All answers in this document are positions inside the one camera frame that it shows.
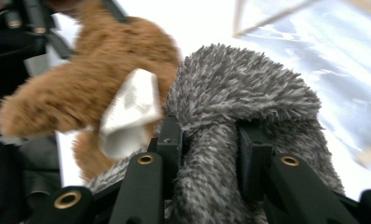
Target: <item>white label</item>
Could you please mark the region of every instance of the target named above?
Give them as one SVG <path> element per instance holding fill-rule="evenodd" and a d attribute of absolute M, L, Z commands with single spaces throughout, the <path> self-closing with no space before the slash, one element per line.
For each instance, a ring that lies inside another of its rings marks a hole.
<path fill-rule="evenodd" d="M 48 70 L 47 54 L 42 54 L 23 61 L 30 77 L 37 77 Z"/>
<path fill-rule="evenodd" d="M 129 156 L 149 141 L 144 125 L 160 118 L 156 76 L 143 69 L 134 70 L 103 114 L 101 150 L 116 160 Z"/>

